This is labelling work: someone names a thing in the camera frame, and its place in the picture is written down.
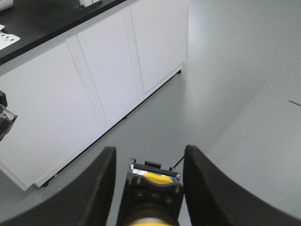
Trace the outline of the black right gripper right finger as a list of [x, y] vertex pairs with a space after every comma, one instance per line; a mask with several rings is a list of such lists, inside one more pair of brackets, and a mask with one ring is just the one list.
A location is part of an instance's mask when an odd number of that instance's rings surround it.
[[194, 145], [184, 150], [183, 184], [193, 226], [299, 226], [226, 176]]

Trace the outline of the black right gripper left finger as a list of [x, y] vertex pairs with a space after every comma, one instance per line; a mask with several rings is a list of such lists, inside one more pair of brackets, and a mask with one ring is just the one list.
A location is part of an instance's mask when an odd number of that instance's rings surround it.
[[116, 148], [108, 146], [60, 192], [4, 226], [104, 226], [116, 180]]

